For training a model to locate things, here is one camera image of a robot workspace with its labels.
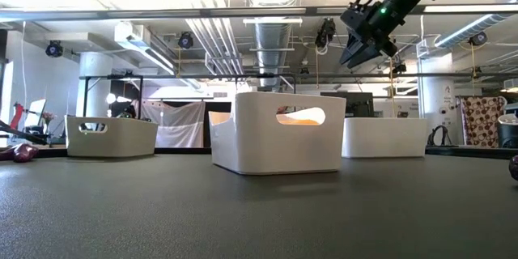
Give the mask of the brown dotted curtain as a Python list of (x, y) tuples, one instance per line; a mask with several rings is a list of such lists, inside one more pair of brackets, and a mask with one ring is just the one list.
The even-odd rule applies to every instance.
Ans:
[(460, 101), (465, 145), (497, 148), (497, 123), (507, 101), (502, 96), (464, 96)]

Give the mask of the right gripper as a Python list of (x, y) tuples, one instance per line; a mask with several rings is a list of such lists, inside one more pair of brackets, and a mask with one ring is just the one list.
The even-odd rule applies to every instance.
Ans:
[(397, 47), (389, 34), (405, 22), (404, 18), (405, 0), (384, 0), (372, 6), (349, 7), (340, 15), (348, 31), (340, 63), (352, 69), (382, 53), (393, 57)]

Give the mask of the black metal rack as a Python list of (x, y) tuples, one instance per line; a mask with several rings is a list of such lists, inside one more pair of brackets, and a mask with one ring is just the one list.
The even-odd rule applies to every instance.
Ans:
[(258, 74), (183, 74), (183, 75), (140, 75), (140, 74), (108, 74), (108, 75), (84, 75), (80, 76), (80, 80), (84, 80), (84, 93), (83, 93), (83, 116), (87, 115), (87, 100), (88, 100), (88, 92), (91, 88), (94, 87), (92, 85), (89, 87), (89, 82), (91, 79), (96, 79), (96, 83), (98, 83), (101, 79), (107, 80), (133, 80), (137, 79), (139, 81), (139, 85), (143, 85), (144, 80), (153, 80), (153, 79), (230, 79), (235, 83), (238, 82), (239, 79), (246, 78), (255, 78), (255, 79), (291, 79), (292, 82), (287, 82), (288, 85), (292, 85), (293, 91), (296, 92), (296, 74), (291, 73), (281, 73), (281, 74), (273, 74), (273, 73), (258, 73)]

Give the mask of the red object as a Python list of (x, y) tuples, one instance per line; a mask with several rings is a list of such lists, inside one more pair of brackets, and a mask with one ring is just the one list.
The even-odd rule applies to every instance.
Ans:
[(14, 106), (14, 115), (11, 119), (10, 127), (13, 130), (17, 130), (19, 128), (19, 123), (25, 113), (25, 107), (20, 103), (15, 103)]

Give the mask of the black horizontal rail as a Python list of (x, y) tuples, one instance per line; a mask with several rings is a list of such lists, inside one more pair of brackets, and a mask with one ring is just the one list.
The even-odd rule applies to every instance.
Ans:
[(515, 72), (475, 72), (475, 73), (412, 73), (412, 74), (293, 74), (295, 78), (303, 79), (340, 79), (340, 78), (389, 78), (389, 77), (402, 77), (402, 78), (433, 78), (433, 77), (446, 77), (446, 78), (472, 78), (472, 77), (518, 77), (518, 71)]

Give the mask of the grey plastic basket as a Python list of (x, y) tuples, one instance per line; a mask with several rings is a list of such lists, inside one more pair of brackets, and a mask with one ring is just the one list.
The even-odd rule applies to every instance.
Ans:
[(158, 125), (132, 118), (66, 117), (69, 156), (129, 158), (155, 153)]

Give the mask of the white tilted board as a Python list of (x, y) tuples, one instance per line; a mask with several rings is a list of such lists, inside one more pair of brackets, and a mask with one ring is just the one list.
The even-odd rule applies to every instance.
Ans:
[(24, 122), (25, 127), (39, 126), (45, 109), (46, 99), (35, 100), (30, 103)]

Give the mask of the white ribbed duct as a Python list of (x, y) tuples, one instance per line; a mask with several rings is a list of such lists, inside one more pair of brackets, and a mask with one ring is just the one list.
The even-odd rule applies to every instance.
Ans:
[(447, 35), (439, 36), (434, 46), (440, 49), (450, 48), (453, 45), (461, 43), (463, 40), (467, 40), (472, 36), (477, 35), (480, 32), (484, 32), (486, 29), (495, 26), (498, 23), (512, 17), (513, 14), (487, 14), (484, 15), (471, 23), (466, 24), (464, 27), (451, 32)]

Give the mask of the silver ventilation duct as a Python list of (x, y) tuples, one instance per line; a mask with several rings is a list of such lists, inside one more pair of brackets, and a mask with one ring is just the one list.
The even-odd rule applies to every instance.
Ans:
[(254, 27), (257, 65), (261, 74), (279, 74), (287, 57), (289, 23), (259, 23)]

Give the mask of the flower vase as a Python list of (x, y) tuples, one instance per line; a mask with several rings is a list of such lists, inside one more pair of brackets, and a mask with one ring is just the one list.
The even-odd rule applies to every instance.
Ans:
[(49, 135), (50, 122), (56, 117), (56, 115), (54, 113), (50, 113), (50, 112), (43, 112), (41, 117), (43, 120), (44, 134)]

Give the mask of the white hanging sheet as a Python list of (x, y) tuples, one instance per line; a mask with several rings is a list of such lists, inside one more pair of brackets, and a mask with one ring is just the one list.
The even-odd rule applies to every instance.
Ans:
[(142, 102), (142, 116), (158, 124), (157, 148), (203, 148), (206, 104), (172, 107), (160, 101)]

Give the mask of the white round pillar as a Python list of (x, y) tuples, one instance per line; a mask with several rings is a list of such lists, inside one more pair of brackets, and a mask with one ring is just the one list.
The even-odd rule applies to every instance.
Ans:
[[(418, 72), (422, 74), (453, 73), (452, 54), (418, 59)], [(448, 130), (446, 145), (456, 145), (457, 109), (454, 80), (452, 77), (418, 77), (419, 115), (427, 120), (428, 134), (437, 125)]]
[(90, 76), (86, 85), (85, 79), (79, 80), (76, 116), (106, 117), (108, 103), (106, 97), (110, 93), (111, 82), (105, 77), (112, 73), (113, 58), (97, 52), (81, 53), (79, 60), (79, 76)]

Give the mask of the black round bin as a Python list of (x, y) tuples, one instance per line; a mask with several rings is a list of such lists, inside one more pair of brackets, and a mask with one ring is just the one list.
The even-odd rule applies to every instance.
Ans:
[(499, 117), (497, 132), (500, 148), (518, 149), (518, 117), (514, 113)]

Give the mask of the white plastic basket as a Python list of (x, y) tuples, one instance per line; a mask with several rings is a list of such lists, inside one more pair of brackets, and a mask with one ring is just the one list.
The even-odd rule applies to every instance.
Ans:
[(351, 117), (344, 120), (343, 158), (423, 157), (426, 144), (426, 119)]
[[(346, 99), (249, 91), (229, 113), (209, 112), (212, 163), (243, 175), (336, 172)], [(282, 125), (311, 119), (320, 125)]]

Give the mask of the black table mat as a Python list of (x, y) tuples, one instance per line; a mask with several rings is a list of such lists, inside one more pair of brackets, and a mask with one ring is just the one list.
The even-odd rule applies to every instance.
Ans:
[(518, 259), (498, 159), (241, 176), (208, 155), (0, 162), (0, 259)]

